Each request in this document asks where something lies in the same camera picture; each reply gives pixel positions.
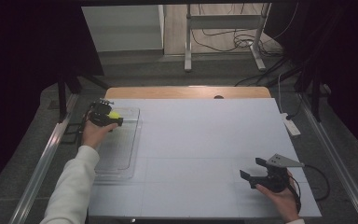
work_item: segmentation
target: table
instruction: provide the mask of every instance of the table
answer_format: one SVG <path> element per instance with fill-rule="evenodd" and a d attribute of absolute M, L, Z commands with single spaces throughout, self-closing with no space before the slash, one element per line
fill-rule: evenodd
<path fill-rule="evenodd" d="M 216 94 L 225 99 L 214 99 Z M 252 175 L 266 175 L 265 168 L 255 164 L 255 157 L 267 160 L 279 153 L 298 160 L 267 89 L 113 88 L 105 98 L 113 99 L 117 107 L 139 107 L 143 127 L 133 178 L 94 183 L 90 216 L 163 219 L 279 216 L 274 205 L 250 189 L 239 174 L 242 169 Z M 211 118 L 220 119 L 211 122 Z M 320 217 L 302 169 L 290 170 L 301 187 L 300 215 Z"/>

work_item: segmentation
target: white sleeve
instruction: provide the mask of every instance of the white sleeve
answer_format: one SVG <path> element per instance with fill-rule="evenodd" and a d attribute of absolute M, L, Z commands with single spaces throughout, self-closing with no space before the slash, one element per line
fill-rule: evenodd
<path fill-rule="evenodd" d="M 286 224 L 305 224 L 305 221 L 304 221 L 304 219 L 298 219 L 296 221 L 291 221 Z"/>
<path fill-rule="evenodd" d="M 48 201 L 42 224 L 84 223 L 100 156 L 92 147 L 79 148 L 74 159 L 63 168 L 57 186 Z"/>

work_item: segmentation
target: white power strip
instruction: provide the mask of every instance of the white power strip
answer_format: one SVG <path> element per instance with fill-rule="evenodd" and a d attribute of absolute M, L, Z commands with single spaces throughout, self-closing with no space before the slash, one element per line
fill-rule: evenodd
<path fill-rule="evenodd" d="M 301 135 L 301 132 L 298 130 L 297 126 L 293 123 L 292 120 L 286 119 L 287 113 L 281 113 L 282 121 L 286 126 L 287 132 L 289 132 L 290 136 L 296 137 Z"/>

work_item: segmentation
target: wall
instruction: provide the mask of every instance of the wall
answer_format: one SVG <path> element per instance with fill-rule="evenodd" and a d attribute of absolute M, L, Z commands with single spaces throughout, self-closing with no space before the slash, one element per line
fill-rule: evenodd
<path fill-rule="evenodd" d="M 163 49 L 158 6 L 82 9 L 98 52 Z"/>

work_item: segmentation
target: person's left hand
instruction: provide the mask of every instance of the person's left hand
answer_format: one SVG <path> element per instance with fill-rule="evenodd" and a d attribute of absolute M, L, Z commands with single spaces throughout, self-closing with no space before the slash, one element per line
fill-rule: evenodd
<path fill-rule="evenodd" d="M 100 127 L 87 120 L 83 131 L 83 146 L 89 146 L 95 149 L 103 141 L 106 134 L 116 127 L 116 123 Z"/>

